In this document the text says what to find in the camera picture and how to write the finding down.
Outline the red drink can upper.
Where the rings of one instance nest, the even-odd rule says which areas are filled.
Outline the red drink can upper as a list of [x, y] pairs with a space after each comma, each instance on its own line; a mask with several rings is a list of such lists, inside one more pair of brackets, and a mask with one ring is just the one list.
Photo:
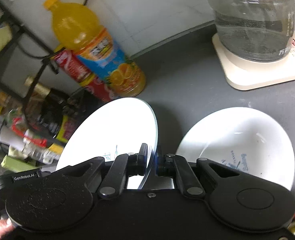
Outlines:
[[83, 82], [92, 73], [78, 60], [78, 58], [70, 50], [65, 49], [56, 54], [54, 57], [54, 61], [66, 74], [68, 74], [77, 83]]

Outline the red drink can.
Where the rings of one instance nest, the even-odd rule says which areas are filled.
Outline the red drink can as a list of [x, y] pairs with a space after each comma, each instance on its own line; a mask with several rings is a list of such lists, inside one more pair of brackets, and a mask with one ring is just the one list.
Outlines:
[[78, 58], [70, 50], [65, 49], [56, 54], [54, 57], [54, 61], [66, 74], [68, 74], [77, 83], [83, 82], [92, 73], [78, 60]]
[[103, 102], [110, 102], [119, 98], [119, 96], [96, 75], [90, 75], [82, 81], [80, 85]]

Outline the green carton box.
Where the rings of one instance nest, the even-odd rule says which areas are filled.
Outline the green carton box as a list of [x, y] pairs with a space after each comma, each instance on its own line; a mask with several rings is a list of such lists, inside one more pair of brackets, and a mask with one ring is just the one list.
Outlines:
[[6, 155], [2, 162], [1, 166], [5, 168], [6, 170], [9, 170], [11, 172], [19, 173], [29, 170], [37, 169], [34, 165], [31, 165], [29, 163], [25, 163], [24, 161], [21, 161], [19, 159], [12, 158], [8, 155]]

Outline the black metal kitchen rack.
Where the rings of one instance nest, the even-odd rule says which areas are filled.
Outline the black metal kitchen rack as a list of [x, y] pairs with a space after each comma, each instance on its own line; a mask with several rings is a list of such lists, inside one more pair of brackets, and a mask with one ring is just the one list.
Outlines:
[[0, 1], [0, 27], [7, 27], [10, 30], [10, 40], [5, 44], [5, 46], [0, 51], [0, 90], [6, 92], [10, 96], [14, 97], [16, 100], [23, 102], [28, 96], [22, 96], [15, 90], [6, 85], [2, 81], [2, 75], [5, 72], [5, 67], [1, 66], [1, 61], [9, 56], [9, 51], [15, 46], [19, 45], [19, 39], [23, 35], [29, 36], [35, 44], [46, 51], [48, 54], [45, 56], [33, 56], [42, 62], [42, 66], [39, 68], [36, 76], [39, 79], [46, 67], [49, 67], [53, 73], [58, 74], [58, 67], [54, 66], [51, 62], [51, 57], [55, 56], [56, 53], [49, 48], [40, 38], [38, 38], [32, 31], [30, 31], [20, 20], [15, 17]]

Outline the glass electric kettle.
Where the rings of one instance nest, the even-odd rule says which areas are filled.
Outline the glass electric kettle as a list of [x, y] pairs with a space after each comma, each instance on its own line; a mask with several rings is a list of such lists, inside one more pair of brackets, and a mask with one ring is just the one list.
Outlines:
[[207, 0], [221, 43], [250, 61], [272, 62], [290, 52], [294, 0]]

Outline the white bakery print plate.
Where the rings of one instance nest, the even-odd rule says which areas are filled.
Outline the white bakery print plate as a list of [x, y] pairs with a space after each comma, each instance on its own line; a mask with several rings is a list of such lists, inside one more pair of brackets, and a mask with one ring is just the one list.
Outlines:
[[204, 157], [290, 190], [295, 177], [292, 143], [272, 117], [247, 107], [225, 108], [204, 117], [176, 151], [194, 163]]

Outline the dark soy sauce bottle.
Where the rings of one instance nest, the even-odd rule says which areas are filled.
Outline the dark soy sauce bottle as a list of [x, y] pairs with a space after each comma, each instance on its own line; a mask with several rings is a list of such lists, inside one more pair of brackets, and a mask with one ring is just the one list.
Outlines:
[[68, 94], [37, 83], [26, 107], [28, 122], [48, 137], [67, 143], [76, 128], [77, 113], [68, 99]]

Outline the white sweet bakery plate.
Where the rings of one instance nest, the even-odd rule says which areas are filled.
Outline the white sweet bakery plate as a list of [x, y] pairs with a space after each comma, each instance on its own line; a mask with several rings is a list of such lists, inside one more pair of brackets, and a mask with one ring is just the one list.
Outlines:
[[74, 166], [94, 157], [113, 161], [120, 154], [138, 153], [147, 144], [147, 172], [129, 178], [128, 189], [142, 189], [158, 145], [158, 123], [152, 107], [137, 98], [111, 101], [93, 112], [73, 133], [56, 168]]

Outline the red drink can lower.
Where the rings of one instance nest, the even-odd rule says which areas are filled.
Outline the red drink can lower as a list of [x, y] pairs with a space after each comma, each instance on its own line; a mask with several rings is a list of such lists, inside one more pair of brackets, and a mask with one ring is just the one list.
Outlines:
[[110, 102], [119, 98], [119, 96], [96, 75], [90, 75], [82, 81], [80, 85], [103, 102]]

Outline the orange juice bottle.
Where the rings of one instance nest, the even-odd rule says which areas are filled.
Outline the orange juice bottle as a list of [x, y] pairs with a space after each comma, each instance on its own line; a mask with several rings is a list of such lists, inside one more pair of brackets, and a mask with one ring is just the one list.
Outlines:
[[43, 6], [52, 13], [52, 30], [60, 44], [116, 94], [133, 97], [143, 91], [144, 72], [123, 52], [91, 9], [61, 0], [46, 0]]

